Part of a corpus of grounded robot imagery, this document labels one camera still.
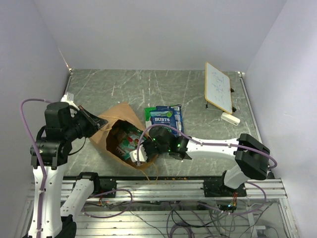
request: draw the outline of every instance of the table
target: table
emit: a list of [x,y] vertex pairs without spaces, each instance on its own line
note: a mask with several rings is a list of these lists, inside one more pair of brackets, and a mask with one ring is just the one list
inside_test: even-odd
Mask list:
[[[114,105],[126,101],[144,123],[144,108],[158,105],[182,105],[185,133],[202,139],[228,139],[248,133],[257,138],[257,130],[244,86],[237,72],[226,72],[230,78],[234,115],[241,120],[234,126],[220,119],[222,111],[206,109],[204,70],[94,70],[75,69],[68,91],[75,103],[99,115]],[[83,139],[73,142],[73,150]],[[98,151],[89,140],[76,155],[68,158],[66,176],[82,171],[97,172],[101,176],[142,176],[136,169],[122,166],[107,154]],[[161,155],[155,164],[160,176],[219,176],[234,166],[234,161],[199,158],[181,162],[169,155]],[[153,166],[146,174],[156,176]]]

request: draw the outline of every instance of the blue snack bag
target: blue snack bag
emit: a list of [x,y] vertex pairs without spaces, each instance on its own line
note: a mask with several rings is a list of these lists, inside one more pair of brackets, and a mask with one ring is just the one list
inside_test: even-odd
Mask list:
[[[152,124],[170,125],[177,129],[176,120],[174,117],[174,109],[168,110],[154,110],[150,111]],[[166,127],[174,136],[178,136],[177,132]]]
[[174,117],[176,121],[176,129],[180,130],[182,133],[184,133],[184,126],[183,126],[183,116],[181,112],[181,105],[175,105],[175,106],[157,106],[157,110],[170,110],[174,109]]

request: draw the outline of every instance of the whiteboard eraser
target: whiteboard eraser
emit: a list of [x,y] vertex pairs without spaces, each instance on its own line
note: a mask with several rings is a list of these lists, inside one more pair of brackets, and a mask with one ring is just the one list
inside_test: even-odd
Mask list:
[[233,125],[238,125],[240,123],[240,119],[234,117],[233,115],[230,115],[228,113],[222,113],[221,114],[221,119],[233,124]]

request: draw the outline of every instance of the gray wall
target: gray wall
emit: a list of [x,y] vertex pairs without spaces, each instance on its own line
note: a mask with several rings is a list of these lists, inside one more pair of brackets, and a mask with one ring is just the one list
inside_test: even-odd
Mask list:
[[35,0],[72,68],[245,72],[286,0]]
[[246,72],[264,143],[302,237],[316,237],[317,2],[288,0]]
[[[0,236],[13,237],[32,181],[30,140],[19,103],[60,99],[68,68],[32,0],[0,1]],[[44,103],[25,107],[33,134],[44,123]]]

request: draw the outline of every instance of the whiteboard stand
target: whiteboard stand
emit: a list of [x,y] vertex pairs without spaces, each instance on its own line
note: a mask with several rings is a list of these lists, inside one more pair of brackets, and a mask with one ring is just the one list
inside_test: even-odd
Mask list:
[[231,86],[230,79],[227,75],[220,70],[213,67],[210,63],[206,62],[205,65],[205,99],[207,101],[206,108],[208,109],[208,103],[213,104],[222,111],[232,114],[234,112],[232,108],[231,99]]

